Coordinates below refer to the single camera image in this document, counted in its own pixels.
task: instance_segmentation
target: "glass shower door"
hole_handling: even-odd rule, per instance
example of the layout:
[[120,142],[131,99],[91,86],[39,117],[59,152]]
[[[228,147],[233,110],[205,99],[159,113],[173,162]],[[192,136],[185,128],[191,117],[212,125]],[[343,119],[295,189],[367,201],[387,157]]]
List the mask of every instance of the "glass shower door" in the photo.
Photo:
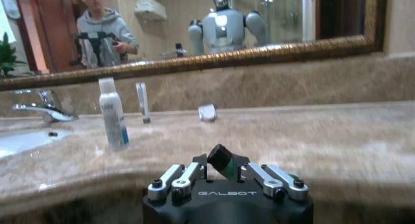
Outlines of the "glass shower door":
[[244,14],[255,10],[264,17],[272,44],[315,39],[315,0],[231,0],[231,2],[233,8]]

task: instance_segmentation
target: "gold mirror frame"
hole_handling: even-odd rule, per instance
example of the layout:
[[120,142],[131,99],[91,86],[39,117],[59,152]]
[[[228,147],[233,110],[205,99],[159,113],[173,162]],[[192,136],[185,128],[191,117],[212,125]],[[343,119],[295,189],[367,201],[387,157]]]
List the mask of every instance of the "gold mirror frame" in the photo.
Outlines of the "gold mirror frame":
[[364,34],[309,43],[292,43],[235,52],[136,62],[101,69],[47,74],[0,80],[0,91],[95,82],[101,77],[115,79],[175,72],[311,60],[382,51],[387,0],[365,0]]

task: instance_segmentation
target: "white sink basin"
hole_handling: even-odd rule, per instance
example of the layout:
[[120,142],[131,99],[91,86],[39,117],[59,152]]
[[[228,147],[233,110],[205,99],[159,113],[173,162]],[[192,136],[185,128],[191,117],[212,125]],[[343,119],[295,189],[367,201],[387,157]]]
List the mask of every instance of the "white sink basin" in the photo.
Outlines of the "white sink basin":
[[64,129],[39,129],[0,133],[0,157],[19,154],[61,140],[72,134]]

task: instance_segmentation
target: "hood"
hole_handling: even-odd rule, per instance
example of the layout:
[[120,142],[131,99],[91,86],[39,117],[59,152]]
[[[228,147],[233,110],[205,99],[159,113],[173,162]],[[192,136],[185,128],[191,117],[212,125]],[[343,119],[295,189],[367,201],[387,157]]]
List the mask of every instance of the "hood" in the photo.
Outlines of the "hood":
[[105,8],[105,15],[101,20],[95,20],[91,18],[89,11],[85,10],[81,18],[89,23],[89,24],[103,24],[105,22],[115,21],[120,17],[120,14],[116,12],[116,10]]

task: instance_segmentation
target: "faucet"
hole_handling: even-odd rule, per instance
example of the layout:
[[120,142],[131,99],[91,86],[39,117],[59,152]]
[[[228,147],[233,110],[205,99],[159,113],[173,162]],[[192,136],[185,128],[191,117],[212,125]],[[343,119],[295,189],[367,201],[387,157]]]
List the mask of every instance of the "faucet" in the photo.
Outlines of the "faucet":
[[[19,90],[15,94],[32,93],[32,90]],[[69,115],[60,105],[56,93],[51,90],[41,90],[37,92],[43,104],[15,104],[13,110],[19,111],[35,111],[44,113],[45,122],[64,122],[77,119],[76,115]]]

